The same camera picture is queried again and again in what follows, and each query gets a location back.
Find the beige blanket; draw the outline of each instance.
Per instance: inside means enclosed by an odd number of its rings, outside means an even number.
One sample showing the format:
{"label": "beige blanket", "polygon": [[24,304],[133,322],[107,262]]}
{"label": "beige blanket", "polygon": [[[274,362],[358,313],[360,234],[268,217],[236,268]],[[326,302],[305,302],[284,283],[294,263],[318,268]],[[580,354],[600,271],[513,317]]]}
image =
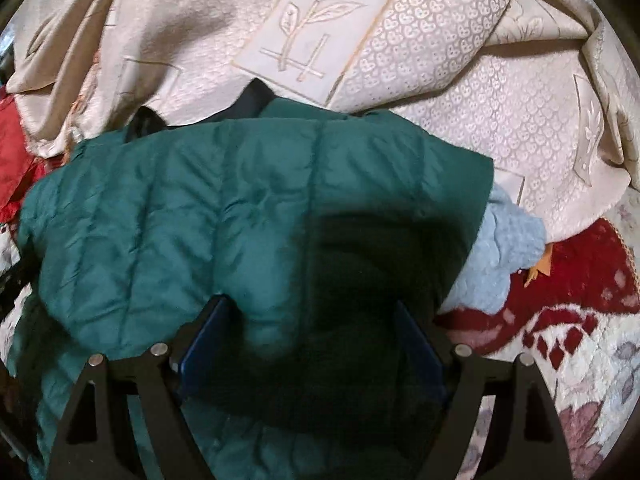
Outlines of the beige blanket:
{"label": "beige blanket", "polygon": [[14,23],[8,89],[39,155],[141,104],[200,120],[258,76],[492,156],[551,241],[640,185],[638,74],[591,0],[26,0]]}

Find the laundry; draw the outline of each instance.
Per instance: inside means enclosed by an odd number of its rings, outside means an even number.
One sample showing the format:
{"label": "laundry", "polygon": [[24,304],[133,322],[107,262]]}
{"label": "laundry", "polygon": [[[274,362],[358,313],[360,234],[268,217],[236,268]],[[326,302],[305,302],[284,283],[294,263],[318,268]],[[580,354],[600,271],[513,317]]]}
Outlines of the laundry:
{"label": "laundry", "polygon": [[505,190],[495,184],[478,238],[440,313],[459,306],[490,315],[500,312],[507,301],[511,275],[540,260],[545,240],[542,220],[514,205]]}
{"label": "laundry", "polygon": [[[491,160],[388,111],[353,118],[281,98],[258,118],[126,135],[79,144],[21,212],[18,246],[42,268],[8,368],[42,399],[45,459],[87,355],[145,351],[224,292],[242,311],[238,356],[209,398],[182,406],[213,473],[408,478],[412,464],[388,439],[418,405],[390,402],[411,380],[390,299],[436,311],[476,239]],[[254,405],[251,384],[265,411],[234,416],[234,402]],[[291,431],[271,401],[291,407]],[[307,403],[331,407],[313,422],[322,429],[305,426]],[[352,433],[363,424],[366,438]]]}
{"label": "laundry", "polygon": [[[598,218],[640,189],[640,78],[593,0],[25,0],[6,32],[1,263],[17,236],[43,266],[0,358],[38,403],[35,479],[87,357],[140,353],[217,293],[242,330],[184,414],[218,478],[412,478],[425,448],[389,435],[441,406],[412,397],[397,298],[530,353],[577,478],[602,463],[639,380],[633,254]],[[545,244],[559,274],[529,283]]]}

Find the quilted jacket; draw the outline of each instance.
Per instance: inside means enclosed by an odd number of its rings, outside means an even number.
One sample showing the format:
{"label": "quilted jacket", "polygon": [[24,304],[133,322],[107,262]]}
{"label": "quilted jacket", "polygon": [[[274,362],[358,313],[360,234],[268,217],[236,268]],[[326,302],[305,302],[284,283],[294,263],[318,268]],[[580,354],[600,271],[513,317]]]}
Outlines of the quilted jacket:
{"label": "quilted jacket", "polygon": [[490,159],[391,112],[284,99],[256,119],[80,144],[30,191],[18,234],[42,268],[9,368],[34,400],[45,464],[89,355],[169,341],[225,293],[242,320],[210,388],[182,406],[216,477],[407,478],[417,455],[399,435],[434,416],[407,394],[391,308],[442,303],[492,181]]}

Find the light blue towel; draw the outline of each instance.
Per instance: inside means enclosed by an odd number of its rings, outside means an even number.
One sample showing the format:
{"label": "light blue towel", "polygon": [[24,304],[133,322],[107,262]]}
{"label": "light blue towel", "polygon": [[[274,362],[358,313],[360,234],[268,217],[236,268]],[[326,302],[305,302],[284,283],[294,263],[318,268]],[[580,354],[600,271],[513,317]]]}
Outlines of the light blue towel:
{"label": "light blue towel", "polygon": [[509,295],[510,274],[533,267],[545,243],[542,220],[516,206],[494,184],[478,238],[439,313],[466,306],[497,314]]}

